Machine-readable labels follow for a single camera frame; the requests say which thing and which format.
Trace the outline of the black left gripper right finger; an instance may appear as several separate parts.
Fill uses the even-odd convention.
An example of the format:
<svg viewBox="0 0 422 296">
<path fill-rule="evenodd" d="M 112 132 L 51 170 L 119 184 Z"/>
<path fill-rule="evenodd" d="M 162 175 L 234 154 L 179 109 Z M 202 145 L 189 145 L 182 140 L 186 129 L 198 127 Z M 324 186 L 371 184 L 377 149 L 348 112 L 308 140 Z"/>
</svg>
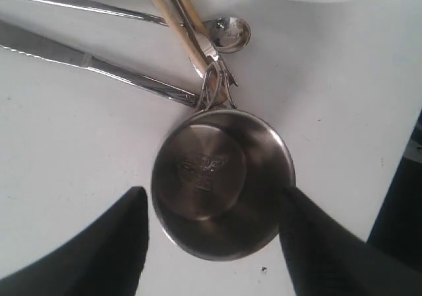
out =
<svg viewBox="0 0 422 296">
<path fill-rule="evenodd" d="M 420 295 L 421 274 L 366 244 L 297 187 L 278 193 L 280 244 L 296 295 Z"/>
</svg>

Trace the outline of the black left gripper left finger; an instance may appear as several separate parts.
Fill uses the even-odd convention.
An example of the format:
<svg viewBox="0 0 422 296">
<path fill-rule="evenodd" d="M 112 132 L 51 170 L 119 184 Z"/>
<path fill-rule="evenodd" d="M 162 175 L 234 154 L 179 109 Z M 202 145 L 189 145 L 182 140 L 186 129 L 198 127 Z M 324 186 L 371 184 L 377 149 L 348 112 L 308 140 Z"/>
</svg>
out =
<svg viewBox="0 0 422 296">
<path fill-rule="evenodd" d="M 1 278 L 2 295 L 135 295 L 148 251 L 148 197 L 130 188 L 78 235 Z"/>
</svg>

